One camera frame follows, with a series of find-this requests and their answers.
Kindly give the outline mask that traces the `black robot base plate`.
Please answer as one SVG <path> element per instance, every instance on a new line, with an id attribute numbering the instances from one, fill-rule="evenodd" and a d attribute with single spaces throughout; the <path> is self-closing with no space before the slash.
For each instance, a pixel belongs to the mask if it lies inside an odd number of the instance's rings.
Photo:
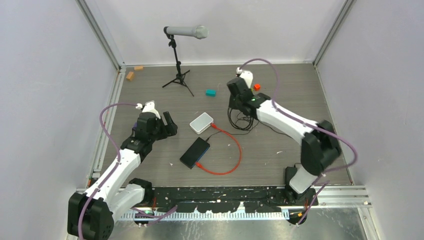
<path id="1" fill-rule="evenodd" d="M 290 193 L 277 186 L 226 186 L 226 187 L 156 187 L 148 196 L 148 201 L 136 207 L 154 207 L 159 212 L 167 212 L 177 206 L 178 213 L 234 213 L 244 208 L 246 213 L 276 213 L 283 207 L 304 210 L 312 203 L 316 194 L 313 188 L 305 193 Z"/>

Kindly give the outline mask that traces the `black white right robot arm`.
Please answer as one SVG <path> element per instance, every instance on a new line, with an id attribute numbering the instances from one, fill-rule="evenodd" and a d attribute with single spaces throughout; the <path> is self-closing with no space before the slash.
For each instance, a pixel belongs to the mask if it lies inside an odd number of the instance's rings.
<path id="1" fill-rule="evenodd" d="M 302 118 L 278 105 L 270 96 L 253 93 L 239 76 L 226 86 L 230 92 L 230 109 L 278 129 L 300 145 L 300 167 L 286 168 L 284 180 L 287 202 L 299 205 L 317 177 L 342 154 L 333 125 L 327 120 L 316 122 Z"/>

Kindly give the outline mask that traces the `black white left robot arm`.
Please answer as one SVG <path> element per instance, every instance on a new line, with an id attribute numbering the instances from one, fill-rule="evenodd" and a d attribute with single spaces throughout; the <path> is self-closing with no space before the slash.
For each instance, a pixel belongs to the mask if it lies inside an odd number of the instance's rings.
<path id="1" fill-rule="evenodd" d="M 153 143 L 175 136 L 178 126 L 169 112 L 155 110 L 139 114 L 132 134 L 123 141 L 115 160 L 101 177 L 83 193 L 75 192 L 68 201 L 67 232 L 84 240 L 107 240 L 115 223 L 130 208 L 153 202 L 152 183 L 140 178 L 128 182 L 128 176 L 152 151 Z"/>

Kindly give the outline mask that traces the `black network switch blue ports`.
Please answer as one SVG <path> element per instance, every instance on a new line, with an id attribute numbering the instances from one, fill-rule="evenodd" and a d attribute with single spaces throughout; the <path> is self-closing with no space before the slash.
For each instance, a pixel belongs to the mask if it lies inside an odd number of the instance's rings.
<path id="1" fill-rule="evenodd" d="M 179 158 L 179 160 L 186 167 L 192 169 L 209 148 L 210 144 L 203 138 L 198 137 L 186 150 L 186 152 Z"/>

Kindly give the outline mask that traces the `white router box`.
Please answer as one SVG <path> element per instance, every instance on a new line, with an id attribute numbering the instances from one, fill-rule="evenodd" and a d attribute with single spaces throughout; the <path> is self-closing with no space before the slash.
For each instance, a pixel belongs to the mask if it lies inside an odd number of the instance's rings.
<path id="1" fill-rule="evenodd" d="M 203 112 L 192 122 L 189 123 L 190 128 L 198 135 L 203 133 L 214 123 L 214 119 L 206 112 Z"/>

